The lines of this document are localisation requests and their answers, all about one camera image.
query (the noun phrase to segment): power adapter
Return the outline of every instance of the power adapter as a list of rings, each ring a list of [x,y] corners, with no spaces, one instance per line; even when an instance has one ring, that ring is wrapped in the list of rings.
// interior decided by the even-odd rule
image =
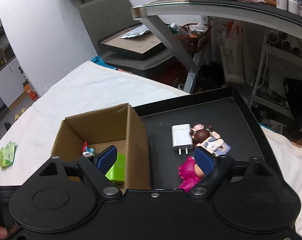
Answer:
[[[172,126],[172,147],[174,150],[179,150],[179,155],[181,155],[182,148],[185,148],[186,154],[188,154],[188,149],[193,148],[190,129],[191,127],[188,123]]]

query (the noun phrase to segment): white cloth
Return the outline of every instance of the white cloth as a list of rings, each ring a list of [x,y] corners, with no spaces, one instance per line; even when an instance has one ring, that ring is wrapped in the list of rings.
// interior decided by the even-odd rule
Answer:
[[[52,86],[0,140],[16,143],[14,164],[0,168],[0,186],[22,185],[49,157],[61,121],[129,102],[139,106],[187,95],[176,88],[87,61]]]
[[[285,181],[298,194],[301,211],[296,221],[296,231],[302,236],[302,148],[292,144],[281,134],[262,127],[278,161]]]
[[[0,168],[0,186],[23,184],[49,157],[61,121],[74,114],[129,102],[138,106],[186,95],[185,92],[125,72],[85,62],[36,101],[0,140],[16,143],[14,164]],[[262,128],[285,181],[302,202],[302,149]],[[302,236],[302,208],[296,222]]]

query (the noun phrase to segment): blue gripper pad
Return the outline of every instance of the blue gripper pad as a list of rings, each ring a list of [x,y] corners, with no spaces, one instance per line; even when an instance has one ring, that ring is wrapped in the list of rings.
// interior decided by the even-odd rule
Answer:
[[[201,146],[198,146],[194,151],[194,159],[199,168],[203,171],[205,175],[208,175],[213,171],[217,159],[216,156],[209,153],[206,149]]]
[[[114,145],[110,145],[107,149],[97,154],[95,158],[96,167],[105,175],[115,164],[118,158],[118,150]]]

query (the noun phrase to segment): basket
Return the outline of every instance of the basket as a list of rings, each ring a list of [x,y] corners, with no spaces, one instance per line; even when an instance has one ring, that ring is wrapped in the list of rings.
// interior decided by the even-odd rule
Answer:
[[[187,31],[187,26],[189,25],[197,25],[197,23],[188,23],[183,25],[181,28],[183,28],[185,31]],[[205,33],[202,33],[199,37],[191,38],[191,37],[181,37],[176,36],[177,39],[182,43],[184,48],[191,52],[191,53],[198,53],[203,46],[207,43],[209,39],[209,35],[211,33],[211,25],[207,25],[208,30]]]

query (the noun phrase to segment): white cable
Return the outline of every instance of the white cable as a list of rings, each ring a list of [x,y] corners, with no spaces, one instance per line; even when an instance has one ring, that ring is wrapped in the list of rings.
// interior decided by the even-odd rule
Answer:
[[[265,67],[264,67],[264,76],[265,76],[265,74],[266,74],[267,64],[268,64],[268,53],[267,53],[267,56],[266,56],[266,65],[265,65]],[[257,87],[257,89],[260,88],[260,87],[262,87],[263,84],[264,84],[264,79],[263,79],[263,81],[262,81],[262,84],[259,85],[259,87]]]

